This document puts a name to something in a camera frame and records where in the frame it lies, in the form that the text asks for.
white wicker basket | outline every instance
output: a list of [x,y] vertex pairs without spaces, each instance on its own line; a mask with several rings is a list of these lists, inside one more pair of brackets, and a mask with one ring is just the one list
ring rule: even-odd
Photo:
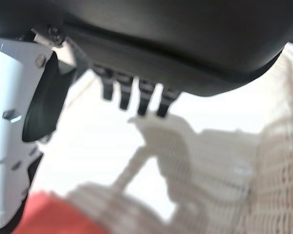
[[[175,115],[165,121],[149,115],[146,119],[134,118],[121,129],[113,129],[112,124],[119,126],[134,116],[136,108],[130,109],[129,114],[120,113],[116,106],[110,108],[111,104],[102,102],[99,94],[94,96],[100,88],[94,83],[64,112],[58,137],[51,144],[57,145],[57,149],[53,155],[52,150],[47,152],[36,185],[40,181],[47,184],[50,175],[48,184],[53,184],[51,189],[59,192],[59,188],[68,184],[69,179],[65,178],[74,175],[71,180],[80,182],[84,179],[76,178],[83,174],[91,183],[79,186],[66,199],[113,234],[293,234],[293,45],[287,45],[276,65],[254,82],[250,102],[244,105],[252,105],[251,100],[256,98],[254,87],[263,91],[266,103],[261,108],[266,112],[267,121],[259,136],[242,131],[197,133],[193,125],[207,123],[200,118],[204,111],[199,112],[204,101],[197,98],[189,99],[186,103],[189,107],[184,109],[184,104],[176,104],[171,110]],[[138,92],[133,96],[138,99]],[[90,100],[95,100],[92,111],[89,111]],[[223,121],[226,125],[223,118],[233,116],[236,118],[233,121],[242,119],[252,123],[251,112],[238,113],[242,107],[243,104],[233,106],[233,115],[226,115],[229,108],[226,106],[219,114],[210,115],[214,118],[212,122]],[[78,122],[76,127],[72,118]],[[142,135],[143,145],[139,141],[137,145],[129,142],[139,138],[129,126],[132,123]],[[91,133],[91,139],[85,136],[81,139],[86,132]],[[68,156],[71,152],[78,155]],[[147,202],[142,203],[126,191],[150,158],[156,160],[160,175],[147,174],[136,190],[141,197],[157,198],[155,205],[150,207],[148,203],[147,207]],[[118,167],[124,159],[125,166]],[[63,160],[68,165],[65,175]],[[56,176],[62,176],[57,186],[51,170],[45,167],[43,172],[44,163],[53,166]],[[119,168],[120,173],[113,177]],[[102,178],[106,177],[112,178],[112,183],[99,185],[104,184]],[[167,200],[175,204],[168,220],[154,212],[159,207],[164,211],[171,209],[161,199],[157,184],[161,178],[167,186]]]

black curved cover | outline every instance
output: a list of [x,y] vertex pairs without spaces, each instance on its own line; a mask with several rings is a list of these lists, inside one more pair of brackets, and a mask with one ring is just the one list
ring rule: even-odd
[[[92,36],[100,31],[121,40],[128,51],[130,47],[156,51],[165,59],[200,70],[191,73],[191,79],[184,78],[189,75],[182,71],[162,80],[169,86],[170,81],[176,84],[181,79],[185,91],[202,96],[225,92],[261,76],[293,40],[293,0],[0,0],[2,36],[57,20],[80,30],[87,28]],[[97,58],[95,62],[126,72],[122,65]],[[159,69],[171,68],[164,64],[160,62]],[[200,86],[205,84],[210,76],[229,84],[218,90],[215,86],[221,84],[214,83],[213,94],[191,87],[195,80],[201,80]]]

